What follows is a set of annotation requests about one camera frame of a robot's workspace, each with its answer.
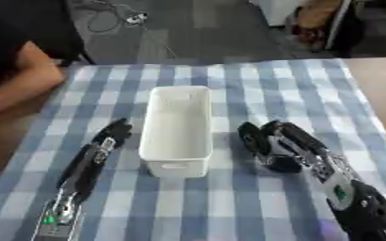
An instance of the white box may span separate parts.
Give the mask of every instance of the white box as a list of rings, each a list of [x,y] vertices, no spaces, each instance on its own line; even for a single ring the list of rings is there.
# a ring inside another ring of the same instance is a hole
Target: white box
[[[157,177],[202,177],[212,154],[207,87],[158,87],[151,92],[139,155]]]

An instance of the gingham tablecloth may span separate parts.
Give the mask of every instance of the gingham tablecloth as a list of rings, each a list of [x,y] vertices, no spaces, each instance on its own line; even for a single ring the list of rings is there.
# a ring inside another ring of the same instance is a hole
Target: gingham tablecloth
[[[212,90],[214,153],[204,178],[148,174],[137,154],[156,86]],[[73,69],[0,176],[0,240],[29,240],[41,207],[80,147],[114,119],[134,135],[108,159],[84,204],[80,240],[346,240],[309,173],[250,171],[236,129],[291,121],[343,153],[386,195],[386,131],[341,60]]]

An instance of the robotic hand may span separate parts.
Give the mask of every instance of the robotic hand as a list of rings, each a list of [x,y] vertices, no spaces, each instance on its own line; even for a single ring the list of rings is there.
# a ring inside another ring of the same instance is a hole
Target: robotic hand
[[[238,132],[262,166],[281,173],[310,169],[350,241],[386,241],[386,199],[343,156],[289,122],[275,120],[260,129],[245,122]]]
[[[73,241],[82,224],[81,204],[93,190],[106,158],[130,137],[127,119],[106,126],[85,145],[61,175],[57,195],[45,204],[32,241]]]

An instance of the gray carpet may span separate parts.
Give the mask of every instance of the gray carpet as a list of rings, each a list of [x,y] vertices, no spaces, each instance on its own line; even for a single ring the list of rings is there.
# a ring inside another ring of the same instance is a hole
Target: gray carpet
[[[111,3],[148,12],[150,18],[145,24],[148,31],[120,25],[102,34],[92,33],[88,30],[92,11],[73,8],[75,24],[88,52],[99,64],[202,65],[293,58],[271,34],[260,10],[247,0],[113,0]],[[121,16],[130,13],[125,8],[119,10]],[[107,29],[115,21],[113,15],[104,12],[90,27]]]
[[[366,23],[366,38],[353,50],[352,56],[386,56],[386,8],[369,6],[361,16]]]
[[[98,64],[206,65],[333,57],[304,50],[283,30],[269,28],[261,11],[248,0],[108,0],[148,12],[148,30],[119,24],[104,33],[92,31],[107,29],[117,19],[109,12],[95,17],[92,9],[104,9],[103,5],[92,0],[69,1],[75,25]],[[131,14],[126,8],[118,10],[122,17]],[[386,8],[369,6],[362,18],[367,36],[351,56],[386,56]]]

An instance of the chair leg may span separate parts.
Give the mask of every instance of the chair leg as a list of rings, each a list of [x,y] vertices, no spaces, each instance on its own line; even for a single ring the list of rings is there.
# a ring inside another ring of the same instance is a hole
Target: chair leg
[[[80,53],[82,57],[88,62],[88,64],[96,65],[95,61],[88,55],[86,50],[83,50],[82,53]]]

